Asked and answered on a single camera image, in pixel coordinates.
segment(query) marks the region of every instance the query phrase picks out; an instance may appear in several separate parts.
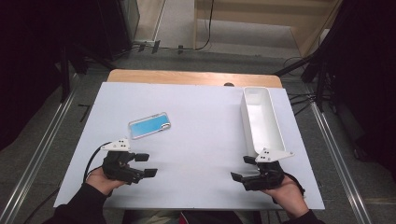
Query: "sleeve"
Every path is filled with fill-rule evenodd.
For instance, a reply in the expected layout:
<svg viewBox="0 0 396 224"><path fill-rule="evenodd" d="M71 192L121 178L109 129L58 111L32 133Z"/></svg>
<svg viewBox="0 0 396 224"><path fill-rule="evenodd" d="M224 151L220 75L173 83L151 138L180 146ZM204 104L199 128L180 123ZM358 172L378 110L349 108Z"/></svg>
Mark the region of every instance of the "sleeve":
<svg viewBox="0 0 396 224"><path fill-rule="evenodd" d="M324 224L324 222L319 220L312 210L309 210L303 216L291 219L283 224Z"/></svg>
<svg viewBox="0 0 396 224"><path fill-rule="evenodd" d="M82 184L79 191L68 204L55 209L52 218L45 224L63 223L95 223L105 224L103 205L107 196L89 184Z"/></svg>

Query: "wooden panel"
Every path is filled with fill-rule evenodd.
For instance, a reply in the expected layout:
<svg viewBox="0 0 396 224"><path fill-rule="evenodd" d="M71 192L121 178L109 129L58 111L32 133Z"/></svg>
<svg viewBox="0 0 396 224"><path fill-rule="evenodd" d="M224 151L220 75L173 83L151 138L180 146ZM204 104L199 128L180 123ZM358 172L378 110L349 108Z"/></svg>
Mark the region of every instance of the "wooden panel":
<svg viewBox="0 0 396 224"><path fill-rule="evenodd" d="M332 0L321 1L215 1L214 21L241 21L287 26L317 26ZM211 1L196 0L197 19L208 19Z"/></svg>
<svg viewBox="0 0 396 224"><path fill-rule="evenodd" d="M188 84L223 86L227 82L238 87L263 86L282 88L279 77L230 73L200 73L152 70L120 70L110 72L109 82L138 82L155 84Z"/></svg>
<svg viewBox="0 0 396 224"><path fill-rule="evenodd" d="M193 44L196 20L209 19L211 0L195 0ZM290 26L300 54L305 57L330 28L342 0L216 0L214 21L237 21Z"/></svg>

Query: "power cord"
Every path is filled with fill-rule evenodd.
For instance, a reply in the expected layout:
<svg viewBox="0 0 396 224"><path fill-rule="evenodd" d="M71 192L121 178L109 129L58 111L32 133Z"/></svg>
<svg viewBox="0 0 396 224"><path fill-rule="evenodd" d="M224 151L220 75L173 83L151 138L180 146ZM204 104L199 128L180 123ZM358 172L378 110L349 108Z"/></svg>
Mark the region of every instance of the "power cord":
<svg viewBox="0 0 396 224"><path fill-rule="evenodd" d="M276 217L277 217L277 221L279 222L279 224L282 224L282 218L280 218L279 212L275 211Z"/></svg>
<svg viewBox="0 0 396 224"><path fill-rule="evenodd" d="M300 110L298 110L297 112L294 113L294 116L297 116L298 114L300 114L301 112L303 112L305 109L307 109L310 105L312 105L312 103L314 103L317 100L317 96L315 92L310 92L310 93L300 93L300 94L296 94L296 93L288 93L289 96L292 96L289 98L290 100L290 105L294 106L294 105L299 105L305 102L308 102L307 104L305 104L305 106L303 106L303 108L301 108ZM330 95L323 95L322 96L322 100L323 101L330 101L330 98L325 98L325 96L330 96ZM298 97L305 97L305 99L300 100L300 101L294 101L292 102L292 100L297 99Z"/></svg>
<svg viewBox="0 0 396 224"><path fill-rule="evenodd" d="M88 170L90 169L91 163L92 163L93 159L95 158L96 154L98 154L98 152L100 151L100 149L101 149L102 146L107 145L107 144L108 144L108 143L105 143L105 144L99 146L99 148L97 148L97 149L93 152L93 154L92 154L90 160L88 161L87 167L86 167L86 169L85 169L85 172L84 172L84 180L83 180L82 183L85 183L85 180L88 178L88 175L89 175L92 171L94 171L94 170L96 170L96 169L98 169L98 168L100 167L100 166L99 166L99 167L97 167L97 168L95 168L95 169L93 169L93 170L91 170L91 171L88 172ZM35 210L29 215L29 217L26 218L26 220L23 222L23 224L29 224L29 223L31 222L32 218L33 218L33 217L35 216L35 214L38 212L38 210L40 210L40 208L41 208L45 203L47 203L55 194L57 194L57 193L59 192L60 189L61 189L61 188L58 187L58 188L57 188L55 191L53 191L53 192L52 192L41 204L39 204L39 205L35 208Z"/></svg>
<svg viewBox="0 0 396 224"><path fill-rule="evenodd" d="M286 68L286 67L287 67L287 66L286 66L286 63L287 63L288 61L292 60L292 59L301 59L301 60L304 60L303 57L290 57L290 58L288 58L285 62L283 62L283 68ZM292 77L299 76L298 74L293 74L293 73L291 73L291 72L288 72L288 75L290 75L290 76L292 76Z"/></svg>
<svg viewBox="0 0 396 224"><path fill-rule="evenodd" d="M170 49L170 50L187 50L187 51L197 51L197 50L202 50L202 49L206 48L206 46L209 44L210 36L211 36L211 27L212 27L212 17L213 17L213 6L214 6L214 3L215 3L215 0L212 0L211 7L210 7L210 15L209 15L208 38L207 38L205 44L204 44L202 47L200 47L200 48L198 48L198 49L165 48L165 47L155 47L155 46L153 47L153 46L148 45L148 44L133 43L133 44L132 44L133 47L132 47L130 50L126 50L126 51L124 51L123 53L118 54L118 55L117 55L117 56L118 56L117 59L119 59L120 57L122 57L122 55L124 55L125 53L131 52L131 51L134 51L134 50L137 50L137 49L141 49L141 48Z"/></svg>

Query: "aluminum rail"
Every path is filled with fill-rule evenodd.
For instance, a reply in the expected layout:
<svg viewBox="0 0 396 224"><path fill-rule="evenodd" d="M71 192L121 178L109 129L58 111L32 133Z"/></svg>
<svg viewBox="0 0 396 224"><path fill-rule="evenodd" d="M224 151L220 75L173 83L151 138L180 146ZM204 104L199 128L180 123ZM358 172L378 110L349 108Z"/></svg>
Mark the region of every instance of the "aluminum rail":
<svg viewBox="0 0 396 224"><path fill-rule="evenodd" d="M49 127L47 128L46 132L44 133L41 142L39 143L37 149L35 150L35 154L33 155L32 159L30 160L29 164L27 165L21 179L15 186L14 190L12 191L10 198L8 199L6 208L3 211L3 214L0 216L0 223L13 223L15 216L18 214L21 205L35 180L35 176L40 169L41 164L43 163L44 159L48 151L50 150L50 146L52 141L59 130L59 127L64 120L64 116L66 115L73 99L75 96L76 89L78 88L78 84L80 82L80 78L78 74L74 74L72 80L72 87L74 87L68 97L64 100L62 104L59 105Z"/></svg>
<svg viewBox="0 0 396 224"><path fill-rule="evenodd" d="M307 85L305 85L305 87L307 93L313 92ZM317 119L318 126L323 134L323 138L326 142L327 148L329 149L330 155L332 156L335 169L340 176L341 183L344 186L346 196L348 197L356 219L360 224L372 224L373 222L364 204L363 198L361 197L359 190L352 179L352 175L347 168L347 164L345 163L340 152L340 148L337 146L334 136L332 135L326 115L319 111L315 103L311 105L311 108L314 112L315 118Z"/></svg>

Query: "white mount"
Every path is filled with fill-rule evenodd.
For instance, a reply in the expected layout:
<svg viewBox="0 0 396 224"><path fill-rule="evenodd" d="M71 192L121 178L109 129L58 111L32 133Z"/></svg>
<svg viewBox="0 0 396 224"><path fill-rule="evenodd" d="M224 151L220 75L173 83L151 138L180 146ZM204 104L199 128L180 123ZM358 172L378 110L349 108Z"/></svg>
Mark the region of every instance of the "white mount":
<svg viewBox="0 0 396 224"><path fill-rule="evenodd" d="M285 159L287 157L294 156L293 152L287 152L282 150L264 148L259 156L256 157L256 162L272 162Z"/></svg>
<svg viewBox="0 0 396 224"><path fill-rule="evenodd" d="M102 146L101 149L107 151L129 151L131 146L127 138L121 138L118 141Z"/></svg>

